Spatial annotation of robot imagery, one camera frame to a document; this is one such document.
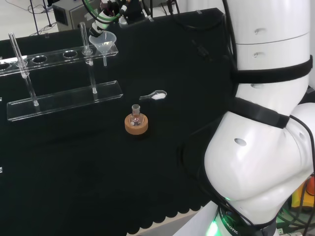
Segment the black cable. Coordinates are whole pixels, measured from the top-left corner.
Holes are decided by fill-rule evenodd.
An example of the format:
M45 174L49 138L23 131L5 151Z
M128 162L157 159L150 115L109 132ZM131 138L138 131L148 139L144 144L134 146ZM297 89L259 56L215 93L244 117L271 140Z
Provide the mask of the black cable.
M208 195L210 198L211 198L211 201L213 201L215 204L219 205L219 206L222 206L223 208L227 208L227 206L225 205L225 202L221 200L221 198L218 198L217 196L214 196L213 194L209 193L205 187L201 184L201 182L199 181L198 179L198 175L199 175L199 172L200 172L200 167L198 169L198 172L197 172L197 176L194 176L193 174L191 174L188 169L186 168L186 165L185 165L185 162L184 162L184 152L185 152L185 149L186 149L186 146L187 146L187 143L189 141L189 138L200 133L201 131L205 130L206 128L208 128L209 126L211 126L213 124L213 122L215 122L217 119L209 122L208 124L206 124L205 126L201 127L200 129L196 130L195 132L191 133L184 141L182 141L182 143L177 147L177 150L176 150L176 155L177 155L177 165L178 166L181 166L184 170L184 173L190 177L191 179L193 179L199 189L205 193L206 195Z
M231 44L232 44L232 49L233 49L234 62L236 64L236 66L237 66L236 41L235 41L235 34L234 34L234 30L233 30L230 10L229 10L228 4L227 4L227 0L222 0L222 2L223 2L223 5L224 5L224 10L225 10L226 19L227 19L227 28L228 28L228 31L229 31L230 37L231 37Z
M288 225L293 225L293 226L296 226L296 227L302 227L301 229L304 229L305 228L305 225L302 225L302 224L297 224L297 223L290 223L290 221L288 221L287 219L283 218L281 215L277 215L277 217L279 219L281 219L282 221L284 221L286 224Z
M230 39L228 28L226 25L226 15L222 15L222 24L223 24L223 38L226 41L226 49L227 49L228 57L230 59L230 62L232 64L234 71L237 71L237 65L235 63L233 52L231 50L230 43L229 43L231 39Z
M296 215L292 214L291 212L288 211L288 212L286 212L286 213L287 213L289 216L291 216L292 218L296 218ZM287 224L289 225L289 224L291 224L292 221L293 221L293 220L291 220L291 221L286 220L285 223L287 223ZM305 221L303 221L303 220L301 220L301 219L299 219L299 218L296 218L295 221L300 222L300 223L301 223L300 225L306 225L306 224L307 224L307 222L305 222Z
M200 184L199 173L200 173L200 167L198 168L198 171L197 171L197 181L198 181L199 186L201 186L205 190L204 186L202 184ZM239 215L241 217L241 220L245 223L245 225L247 225L247 222L248 222L248 223L250 223L251 226L254 226L254 224L248 218L246 218L239 211L237 211L223 196L221 196L220 193L217 192L217 190L211 185L210 182L209 182L209 186L211 187L212 192L215 194L216 198L220 200L220 201L218 201L219 204L217 204L215 201L213 201L214 203L216 203L218 206L220 205L225 210L228 210L230 212L233 212L233 213Z
M82 3L83 3L83 5L85 6L86 10L89 12L89 14L90 14L96 21L98 21L98 22L100 22L100 23L102 23L102 24L106 24L106 25L109 25L109 24L112 24L112 23L115 22L115 20L114 20L114 21L110 21L110 22L101 21L100 19L97 18L97 16L95 16L95 15L90 11L90 9L88 8L88 6L87 6L87 4L85 3L84 0L82 0Z
M163 3L161 2L160 5L162 6L163 11L164 11L165 15L167 16L167 12L165 11L165 8L164 8L164 6L163 6Z
M29 13L33 14L33 13L30 11L30 6L31 6L31 5L28 6L27 11L29 11ZM37 5L37 6L33 7L33 8L37 8L38 6L44 7L42 4L39 4L39 5Z
M177 9L177 17L175 17L174 14L173 14L173 7L172 7L172 3L173 2L175 3L176 9ZM181 13L179 11L179 7L178 7L178 4L177 4L177 1L176 0L167 0L167 7L168 7L168 11L171 14L172 18L174 19L174 21L178 25L180 25L183 28L185 28L186 30L194 30L194 31L212 30L213 28L215 28L216 26L221 24L221 19L220 19L218 22L216 22L216 23L214 23L213 25L210 25L210 26L195 27L195 26L185 25L185 24L181 23L179 20L177 20L177 18L180 19L180 17L181 17Z
M300 214L301 214L301 212L302 212L303 202L304 202L304 196L305 196L305 192L306 192L306 187L307 187L307 185L308 185L309 182L310 182L310 180L307 180L307 181L305 181L305 183L303 184L303 189L302 189L302 195L301 195L301 201L300 201L299 209L298 209L296 215L293 217L293 219L289 222L289 224L292 224L292 223L294 223L295 221L301 222L301 221L299 220L299 216L300 216Z
M310 227L312 227L311 230L314 229L315 224L311 224ZM288 232L286 232L286 233L292 233L292 232L295 232L295 231L297 231L297 230L302 230L302 229L304 229L304 228L305 228L305 226L301 226L301 227L289 227L289 229L291 229L291 231L288 231Z
M45 26L44 28L41 28L41 29L38 31L39 34L41 34L41 33L44 32L44 31L51 30L56 24L57 24L57 22L54 22L51 27L48 25L48 26Z
M18 8L20 8L20 9L23 9L23 10L25 10L25 11L27 11L27 9L24 9L24 8L22 8L22 7L20 7L20 6L17 6L17 5L15 5L15 4L13 4L13 3L10 3L10 2L8 2L7 0L5 0L8 4L11 4L11 5L13 5L13 6L16 6L16 7L18 7Z
M299 120L298 118L294 117L294 116L290 116L291 119L295 120L296 122L300 123L308 132L310 139L311 139L311 148L312 148L312 159L313 159L313 170L315 171L315 146L314 146L314 137L312 134L312 131L308 128L308 126L306 124L304 124L301 120ZM314 205L313 205L313 209L312 209L312 213L310 215L310 218L305 226L304 232L303 232L303 236L306 236L306 233L308 231L309 226L311 225L311 221L312 218L314 216L315 213L315 198L314 198Z

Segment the green led light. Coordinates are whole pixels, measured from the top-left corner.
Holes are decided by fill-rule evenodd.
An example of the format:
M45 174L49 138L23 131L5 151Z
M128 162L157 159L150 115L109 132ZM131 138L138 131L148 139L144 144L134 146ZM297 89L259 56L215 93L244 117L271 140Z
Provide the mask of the green led light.
M206 236L217 236L220 235L220 233L218 232L218 226L217 223L215 221L213 221L206 233Z

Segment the funnel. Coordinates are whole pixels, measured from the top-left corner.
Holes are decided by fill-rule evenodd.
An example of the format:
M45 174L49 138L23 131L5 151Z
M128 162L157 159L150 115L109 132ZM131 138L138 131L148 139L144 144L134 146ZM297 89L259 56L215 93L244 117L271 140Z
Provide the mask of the funnel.
M97 48L103 55L104 66L107 66L106 54L116 42L116 35L112 32L104 31L99 37L89 37L89 41Z

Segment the black strap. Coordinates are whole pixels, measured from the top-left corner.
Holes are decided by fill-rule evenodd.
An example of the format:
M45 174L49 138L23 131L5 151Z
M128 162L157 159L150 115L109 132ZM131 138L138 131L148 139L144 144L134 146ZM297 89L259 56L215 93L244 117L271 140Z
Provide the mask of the black strap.
M302 78L313 67L313 56L305 63L269 70L239 70L232 72L232 80L240 84L267 84Z
M283 129L289 121L288 116L281 115L273 110L235 97L230 104L229 111L239 116Z

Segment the hole in rack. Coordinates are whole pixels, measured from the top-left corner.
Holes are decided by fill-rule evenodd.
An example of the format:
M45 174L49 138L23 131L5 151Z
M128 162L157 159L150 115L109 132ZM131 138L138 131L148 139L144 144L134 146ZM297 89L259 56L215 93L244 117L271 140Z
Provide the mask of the hole in rack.
M85 56L89 56L93 53L93 50L92 49L85 49L82 51L82 54L85 55Z
M28 61L27 61L27 60L23 60L23 62L24 62L24 65L25 65L25 66L28 65ZM18 68L19 68L19 67L22 67L21 63L18 62L18 61L17 61L15 64L16 64L16 66L17 66Z
M78 53L76 51L73 51L73 50L70 50L70 51L65 51L63 56L65 58L73 58L75 57L76 55L78 55Z
M7 63L7 62L5 62L5 63L0 63L0 71L1 70L6 70L7 68L9 68L10 67L10 63Z
M42 64L45 61L47 61L47 57L45 56L36 56L32 59L32 62L34 62L35 64Z

